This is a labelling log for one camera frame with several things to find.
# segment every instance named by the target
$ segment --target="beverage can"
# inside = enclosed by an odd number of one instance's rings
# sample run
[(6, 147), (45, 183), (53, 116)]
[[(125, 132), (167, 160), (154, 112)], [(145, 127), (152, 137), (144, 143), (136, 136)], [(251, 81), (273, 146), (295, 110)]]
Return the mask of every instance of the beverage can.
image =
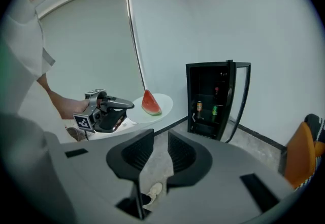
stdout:
[(198, 112), (202, 111), (202, 102), (198, 101), (198, 107), (197, 107)]
[(212, 108), (212, 115), (216, 116), (218, 114), (218, 106), (214, 105)]

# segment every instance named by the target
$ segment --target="black mini fridge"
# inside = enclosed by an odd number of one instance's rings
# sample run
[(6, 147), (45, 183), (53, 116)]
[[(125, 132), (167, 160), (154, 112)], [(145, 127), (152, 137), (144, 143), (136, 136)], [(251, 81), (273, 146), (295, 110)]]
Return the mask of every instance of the black mini fridge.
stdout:
[(205, 62), (186, 65), (188, 132), (229, 142), (243, 114), (251, 63)]

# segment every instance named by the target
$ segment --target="green can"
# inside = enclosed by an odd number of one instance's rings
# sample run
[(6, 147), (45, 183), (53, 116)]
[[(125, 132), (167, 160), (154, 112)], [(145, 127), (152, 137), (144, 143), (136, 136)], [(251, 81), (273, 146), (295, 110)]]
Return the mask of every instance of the green can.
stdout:
[(212, 115), (216, 116), (218, 114), (218, 106), (214, 105), (212, 108)]

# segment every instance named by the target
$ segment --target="white plate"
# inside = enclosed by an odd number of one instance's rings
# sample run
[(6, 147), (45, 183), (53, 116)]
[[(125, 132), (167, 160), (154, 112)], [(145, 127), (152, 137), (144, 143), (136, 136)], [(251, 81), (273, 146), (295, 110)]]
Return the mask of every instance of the white plate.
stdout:
[(161, 108), (161, 114), (152, 116), (141, 107), (143, 96), (133, 101), (134, 108), (127, 109), (127, 117), (136, 123), (152, 123), (163, 119), (173, 108), (173, 100), (165, 94), (152, 94)]

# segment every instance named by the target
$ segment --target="white shirt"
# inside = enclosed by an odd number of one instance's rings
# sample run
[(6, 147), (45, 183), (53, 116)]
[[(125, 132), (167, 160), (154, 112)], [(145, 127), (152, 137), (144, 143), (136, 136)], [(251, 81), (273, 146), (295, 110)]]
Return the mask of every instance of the white shirt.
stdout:
[[(55, 61), (44, 49), (42, 28), (31, 0), (12, 1), (2, 19), (1, 40), (14, 54), (12, 57), (34, 77), (34, 82), (28, 90), (21, 89), (25, 97), (18, 110), (5, 112), (34, 121), (44, 131), (55, 134), (60, 143), (74, 142), (75, 139), (65, 130), (60, 114), (52, 104), (48, 93), (37, 82)], [(12, 84), (17, 84), (17, 89), (20, 85), (19, 80), (21, 80), (19, 75), (11, 76)]]

